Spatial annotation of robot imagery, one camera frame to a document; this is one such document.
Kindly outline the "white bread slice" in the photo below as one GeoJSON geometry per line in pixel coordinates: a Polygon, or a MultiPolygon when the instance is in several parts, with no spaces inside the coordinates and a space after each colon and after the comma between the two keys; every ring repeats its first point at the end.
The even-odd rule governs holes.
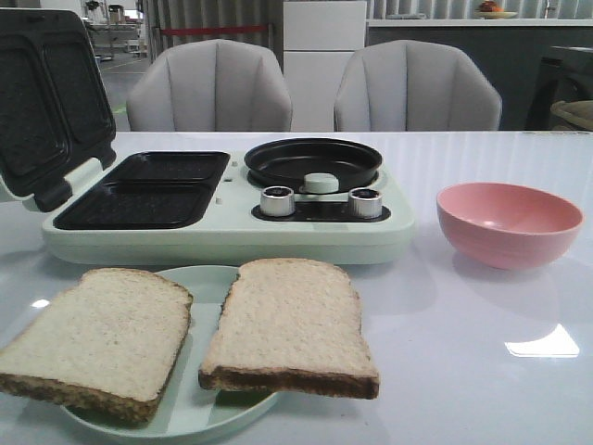
{"type": "Polygon", "coordinates": [[[330,263],[250,261],[238,269],[198,371],[203,389],[377,398],[359,293],[330,263]]]}
{"type": "Polygon", "coordinates": [[[158,274],[91,270],[2,348],[1,389],[148,422],[183,347],[192,304],[185,287],[158,274]]]}

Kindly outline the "pink plastic bowl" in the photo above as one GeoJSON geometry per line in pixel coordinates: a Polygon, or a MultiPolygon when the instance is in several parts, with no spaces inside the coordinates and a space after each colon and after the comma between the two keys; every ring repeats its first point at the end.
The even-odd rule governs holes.
{"type": "Polygon", "coordinates": [[[557,260],[585,219],[570,201],[516,184],[455,184],[438,193],[436,205],[441,230],[457,251],[504,270],[557,260]]]}

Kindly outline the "breakfast maker hinged lid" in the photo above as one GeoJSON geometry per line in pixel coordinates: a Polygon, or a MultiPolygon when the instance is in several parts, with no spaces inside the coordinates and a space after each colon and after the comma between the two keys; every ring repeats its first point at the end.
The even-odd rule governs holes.
{"type": "Polygon", "coordinates": [[[1,11],[1,191],[40,211],[72,195],[67,174],[116,154],[116,125],[95,53],[72,11],[1,11]]]}

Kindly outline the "mint green breakfast maker base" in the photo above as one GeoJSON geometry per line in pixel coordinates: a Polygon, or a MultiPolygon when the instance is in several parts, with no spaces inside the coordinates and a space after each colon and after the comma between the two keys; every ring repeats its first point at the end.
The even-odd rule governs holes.
{"type": "Polygon", "coordinates": [[[303,257],[373,264],[399,256],[414,215],[395,179],[372,183],[383,210],[355,219],[348,194],[296,196],[296,211],[259,211],[261,189],[238,152],[134,154],[93,179],[43,225],[50,252],[70,262],[109,265],[226,264],[303,257]]]}

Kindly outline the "left silver control knob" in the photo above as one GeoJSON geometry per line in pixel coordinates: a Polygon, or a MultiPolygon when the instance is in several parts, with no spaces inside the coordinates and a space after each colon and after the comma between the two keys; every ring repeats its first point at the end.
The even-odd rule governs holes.
{"type": "Polygon", "coordinates": [[[260,193],[260,212],[268,217],[281,218],[291,216],[296,211],[295,193],[292,188],[272,185],[260,193]]]}

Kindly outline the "silver control knob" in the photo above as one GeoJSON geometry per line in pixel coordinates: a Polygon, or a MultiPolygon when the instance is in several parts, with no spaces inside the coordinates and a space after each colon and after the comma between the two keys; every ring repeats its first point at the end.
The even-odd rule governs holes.
{"type": "Polygon", "coordinates": [[[291,216],[296,211],[295,193],[292,188],[272,185],[260,193],[260,212],[268,217],[281,218],[291,216]]]}
{"type": "Polygon", "coordinates": [[[367,187],[353,188],[348,192],[347,208],[349,215],[354,218],[379,218],[383,213],[382,194],[367,187]]]}

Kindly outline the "black round frying pan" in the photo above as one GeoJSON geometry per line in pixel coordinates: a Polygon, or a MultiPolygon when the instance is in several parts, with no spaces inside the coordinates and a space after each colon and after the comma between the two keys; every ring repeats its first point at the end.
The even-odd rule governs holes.
{"type": "Polygon", "coordinates": [[[260,185],[283,185],[299,192],[310,173],[329,173],[339,193],[371,184],[383,163],[375,149],[333,138],[293,138],[272,141],[244,156],[249,177],[260,185]]]}

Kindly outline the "right silver control knob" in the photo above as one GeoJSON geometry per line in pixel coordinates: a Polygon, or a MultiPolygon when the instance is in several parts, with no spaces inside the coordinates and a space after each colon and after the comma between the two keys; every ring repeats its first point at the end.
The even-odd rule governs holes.
{"type": "Polygon", "coordinates": [[[353,188],[348,192],[347,208],[349,215],[354,218],[379,218],[383,213],[382,194],[367,187],[353,188]]]}

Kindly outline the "left grey upholstered chair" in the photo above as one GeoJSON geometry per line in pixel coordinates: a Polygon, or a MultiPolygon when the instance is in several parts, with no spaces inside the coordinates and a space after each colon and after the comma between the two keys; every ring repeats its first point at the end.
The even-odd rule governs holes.
{"type": "Polygon", "coordinates": [[[135,132],[288,132],[293,114],[273,52],[224,39],[162,52],[126,110],[135,132]]]}

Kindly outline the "grey upholstered chair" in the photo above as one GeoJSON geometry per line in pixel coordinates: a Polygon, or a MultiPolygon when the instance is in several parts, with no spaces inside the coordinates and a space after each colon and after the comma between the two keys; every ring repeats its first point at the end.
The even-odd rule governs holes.
{"type": "Polygon", "coordinates": [[[496,131],[498,91],[459,48],[414,40],[349,59],[334,101],[338,132],[496,131]]]}
{"type": "Polygon", "coordinates": [[[224,39],[162,52],[126,110],[135,132],[288,132],[293,114],[273,52],[224,39]]]}

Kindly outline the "right grey upholstered chair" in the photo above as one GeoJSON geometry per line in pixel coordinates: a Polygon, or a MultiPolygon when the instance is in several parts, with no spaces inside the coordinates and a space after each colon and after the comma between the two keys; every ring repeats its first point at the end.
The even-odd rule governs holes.
{"type": "Polygon", "coordinates": [[[334,101],[338,132],[496,131],[498,91],[459,48],[414,40],[349,59],[334,101]]]}

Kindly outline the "white cabinet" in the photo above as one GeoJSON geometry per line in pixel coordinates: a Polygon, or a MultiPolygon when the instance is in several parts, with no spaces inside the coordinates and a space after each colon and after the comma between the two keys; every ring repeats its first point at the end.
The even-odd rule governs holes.
{"type": "Polygon", "coordinates": [[[348,60],[365,46],[366,20],[365,1],[284,3],[284,77],[293,131],[333,130],[334,100],[348,60]]]}

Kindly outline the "mint green round plate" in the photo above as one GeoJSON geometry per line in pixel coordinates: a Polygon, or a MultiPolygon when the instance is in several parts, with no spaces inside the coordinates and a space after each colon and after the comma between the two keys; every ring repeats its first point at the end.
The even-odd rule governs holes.
{"type": "Polygon", "coordinates": [[[119,444],[201,444],[231,435],[265,414],[277,393],[205,390],[198,368],[216,332],[221,307],[237,269],[200,265],[161,271],[194,297],[190,328],[154,418],[138,426],[87,410],[64,414],[90,431],[119,444]]]}

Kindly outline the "grey counter with white top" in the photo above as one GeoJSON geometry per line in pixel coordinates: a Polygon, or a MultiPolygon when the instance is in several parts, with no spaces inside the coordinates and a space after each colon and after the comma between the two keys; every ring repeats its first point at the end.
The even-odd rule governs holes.
{"type": "Polygon", "coordinates": [[[551,46],[592,48],[590,19],[374,19],[368,45],[418,40],[456,46],[469,55],[502,97],[500,128],[524,130],[540,59],[551,46]]]}

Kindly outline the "fruit plate on counter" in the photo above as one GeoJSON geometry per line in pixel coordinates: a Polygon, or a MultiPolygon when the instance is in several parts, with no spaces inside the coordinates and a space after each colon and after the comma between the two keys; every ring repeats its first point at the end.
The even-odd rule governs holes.
{"type": "Polygon", "coordinates": [[[512,19],[517,12],[507,11],[497,1],[486,0],[476,7],[475,16],[480,19],[512,19]]]}

